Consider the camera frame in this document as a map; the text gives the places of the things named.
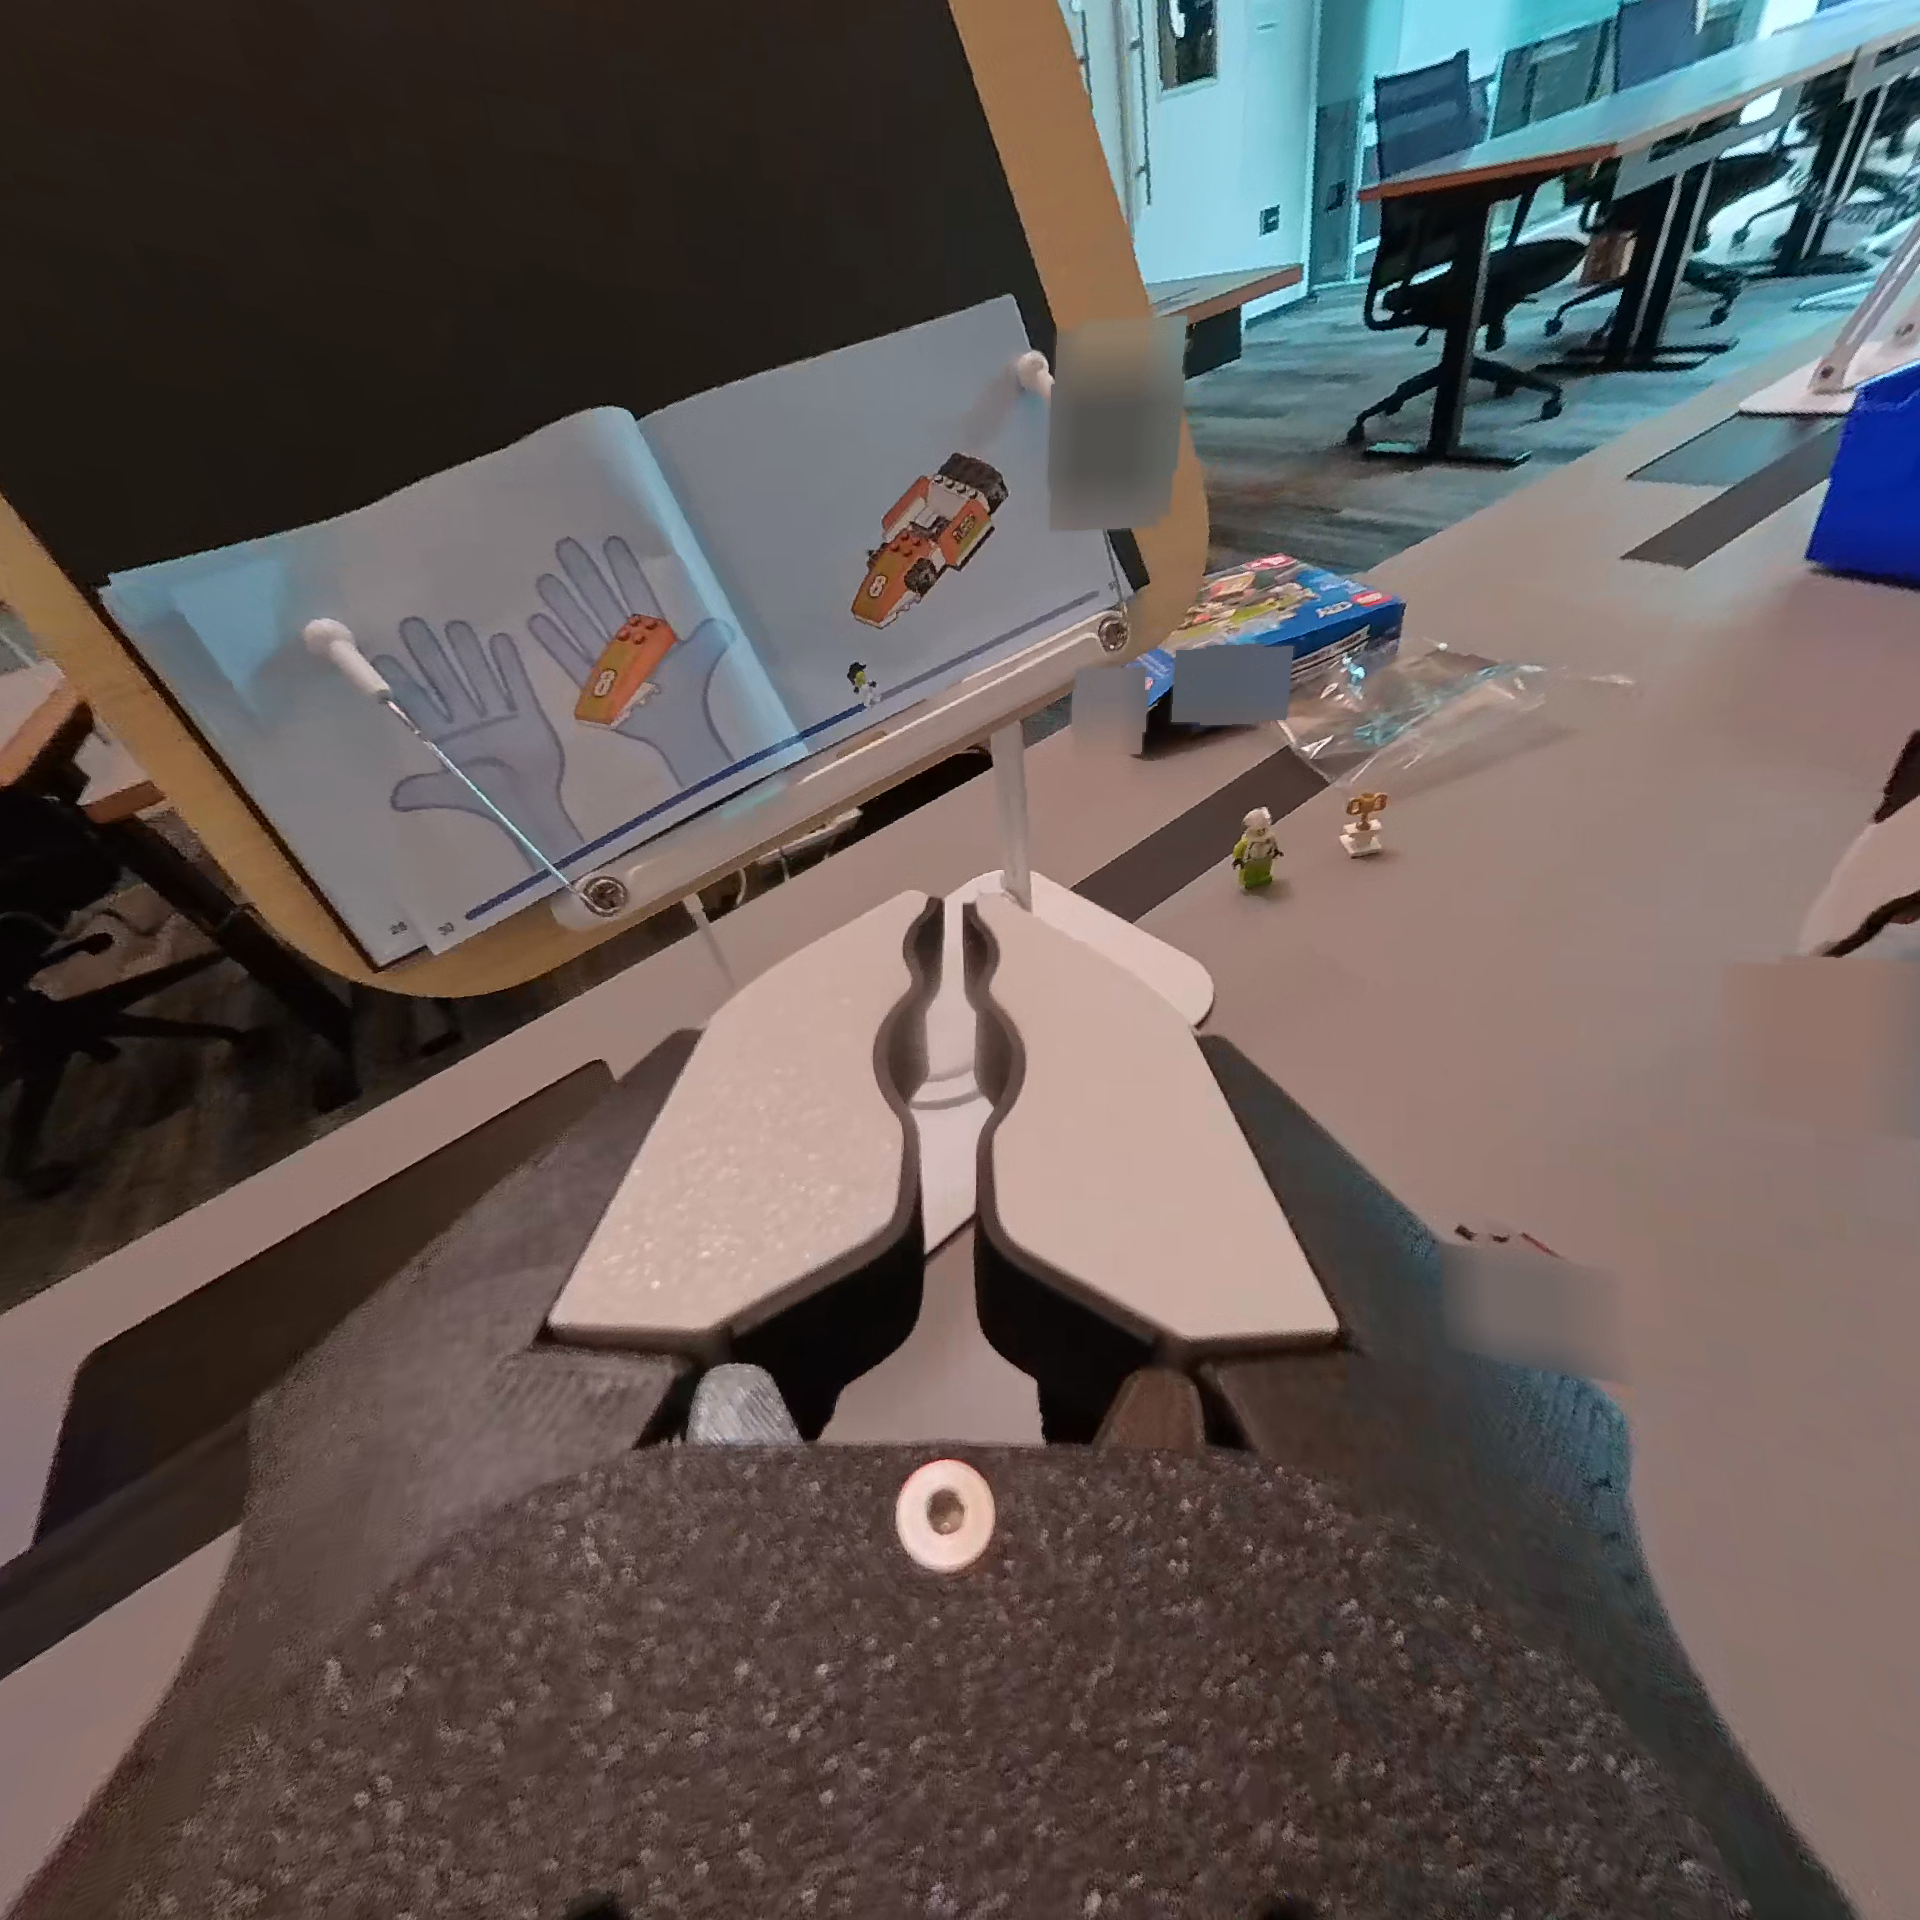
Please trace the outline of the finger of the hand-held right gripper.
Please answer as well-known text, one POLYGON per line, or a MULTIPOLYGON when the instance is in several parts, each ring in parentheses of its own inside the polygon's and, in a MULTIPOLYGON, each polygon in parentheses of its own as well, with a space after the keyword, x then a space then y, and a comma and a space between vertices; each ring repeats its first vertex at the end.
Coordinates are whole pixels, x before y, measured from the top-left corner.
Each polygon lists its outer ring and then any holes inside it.
POLYGON ((1797 933, 1799 954, 1842 957, 1914 921, 1917 799, 1884 809, 1840 855, 1797 933))

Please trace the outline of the clear plastic bag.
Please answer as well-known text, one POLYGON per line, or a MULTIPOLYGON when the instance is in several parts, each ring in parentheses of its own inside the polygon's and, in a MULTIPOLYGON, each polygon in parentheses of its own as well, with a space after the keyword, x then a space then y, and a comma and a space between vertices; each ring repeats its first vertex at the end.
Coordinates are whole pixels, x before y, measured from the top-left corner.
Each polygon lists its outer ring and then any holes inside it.
POLYGON ((1477 656, 1368 647, 1300 678, 1279 720, 1289 748, 1330 784, 1407 775, 1429 760, 1509 740, 1546 718, 1569 721, 1631 700, 1625 673, 1477 656))

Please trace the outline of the blue storage bin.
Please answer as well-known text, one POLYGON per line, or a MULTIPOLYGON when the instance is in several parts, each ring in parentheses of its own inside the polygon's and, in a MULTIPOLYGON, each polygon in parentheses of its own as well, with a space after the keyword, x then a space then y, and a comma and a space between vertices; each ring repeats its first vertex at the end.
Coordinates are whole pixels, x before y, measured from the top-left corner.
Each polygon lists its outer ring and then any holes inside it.
POLYGON ((1917 588, 1917 365, 1866 380, 1840 428, 1807 561, 1917 588))

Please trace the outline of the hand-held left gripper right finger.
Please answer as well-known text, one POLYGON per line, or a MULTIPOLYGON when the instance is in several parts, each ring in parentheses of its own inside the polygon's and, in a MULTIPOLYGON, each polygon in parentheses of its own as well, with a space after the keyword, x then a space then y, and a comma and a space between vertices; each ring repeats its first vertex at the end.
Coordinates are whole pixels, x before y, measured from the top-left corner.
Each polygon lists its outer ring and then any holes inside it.
POLYGON ((1336 1310, 1197 1031, 1104 966, 1070 984, 1065 945, 999 897, 966 906, 996 1354, 1041 1405, 1111 1405, 1145 1367, 1330 1351, 1336 1310))

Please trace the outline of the instruction booklet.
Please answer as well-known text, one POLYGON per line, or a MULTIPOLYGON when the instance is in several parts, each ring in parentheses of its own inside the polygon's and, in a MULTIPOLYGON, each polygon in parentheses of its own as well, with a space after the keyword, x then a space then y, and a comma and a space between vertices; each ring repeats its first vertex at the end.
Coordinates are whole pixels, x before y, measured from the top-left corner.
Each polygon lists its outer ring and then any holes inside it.
POLYGON ((594 407, 102 604, 372 965, 444 952, 1119 604, 1017 304, 594 407))

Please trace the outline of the blue cardboard box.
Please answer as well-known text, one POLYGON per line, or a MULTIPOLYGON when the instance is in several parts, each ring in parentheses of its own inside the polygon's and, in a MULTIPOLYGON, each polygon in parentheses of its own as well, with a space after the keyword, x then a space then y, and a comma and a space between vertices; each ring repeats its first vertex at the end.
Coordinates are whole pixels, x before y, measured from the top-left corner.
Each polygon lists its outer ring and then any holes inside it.
POLYGON ((1167 639, 1137 658, 1145 720, 1189 728, 1240 721, 1234 710, 1201 718, 1182 709, 1176 684, 1189 656, 1218 648, 1287 656, 1289 700, 1297 703, 1394 658, 1402 620, 1397 594, 1292 556, 1220 569, 1200 583, 1167 639))

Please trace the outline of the white book stand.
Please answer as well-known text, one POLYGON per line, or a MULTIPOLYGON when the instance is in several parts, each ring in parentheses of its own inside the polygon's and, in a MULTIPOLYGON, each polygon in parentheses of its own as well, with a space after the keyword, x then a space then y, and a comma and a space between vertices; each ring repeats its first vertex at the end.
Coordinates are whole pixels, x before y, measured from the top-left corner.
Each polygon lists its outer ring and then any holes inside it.
MULTIPOLYGON (((1052 404, 1053 373, 1040 349, 1028 348, 1010 361, 1007 373, 999 374, 999 383, 1007 396, 1031 396, 1041 409, 1052 404)), ((485 788, 468 778, 438 742, 428 738, 424 724, 409 714, 399 703, 396 685, 364 656, 357 638, 341 620, 311 617, 301 626, 301 645, 312 658, 334 666, 359 694, 385 710, 418 742, 430 748, 444 760, 444 769, 455 777, 455 784, 463 784, 482 812, 496 824, 503 824, 524 852, 534 855, 534 863, 545 860, 513 815, 496 807, 485 788)), ((952 693, 936 710, 928 710, 924 718, 910 718, 898 734, 912 735, 916 728, 924 730, 932 727, 934 718, 944 721, 952 710, 969 702, 978 703, 988 700, 991 689, 1004 680, 1020 678, 1022 671, 1024 666, 1010 662, 993 666, 983 680, 985 689, 978 694, 952 693)), ((973 874, 944 901, 934 903, 944 911, 941 960, 951 965, 951 978, 936 989, 929 1006, 929 1079, 908 1104, 908 1142, 918 1150, 918 1199, 924 1202, 925 1247, 929 1254, 944 1247, 975 1216, 975 1151, 989 1116, 989 1097, 981 1085, 975 1068, 973 1007, 965 973, 965 906, 993 897, 1020 906, 1020 914, 1047 927, 1056 944, 1066 944, 1062 954, 1066 954, 1070 984, 1086 988, 1096 969, 1129 975, 1137 992, 1152 992, 1157 1002, 1166 1002, 1173 1014, 1185 1022, 1189 1031, 1197 1031, 1210 1014, 1215 998, 1210 973, 1183 950, 1173 948, 1162 940, 1141 930, 1141 926, 1118 918, 1111 909, 1071 894, 1031 869, 1022 724, 1010 721, 991 730, 989 751, 1004 865, 1001 871, 973 874)), ((575 930, 585 930, 592 921, 632 921, 640 911, 640 882, 654 882, 663 874, 672 877, 666 871, 669 863, 672 860, 663 863, 660 856, 626 860, 613 869, 566 879, 564 894, 550 903, 552 911, 566 927, 573 927, 577 921, 575 930)), ((721 945, 712 930, 700 889, 690 889, 681 904, 700 930, 724 984, 729 992, 737 992, 742 975, 734 970, 729 948, 721 945)))

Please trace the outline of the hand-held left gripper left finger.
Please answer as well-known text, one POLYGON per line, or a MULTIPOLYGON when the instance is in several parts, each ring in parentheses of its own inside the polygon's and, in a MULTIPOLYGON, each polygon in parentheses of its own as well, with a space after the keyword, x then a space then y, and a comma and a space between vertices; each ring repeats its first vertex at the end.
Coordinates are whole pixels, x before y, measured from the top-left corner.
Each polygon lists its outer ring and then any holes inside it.
POLYGON ((901 894, 741 988, 697 1038, 545 1329, 737 1359, 834 1405, 920 1313, 920 1087, 938 903, 901 894))

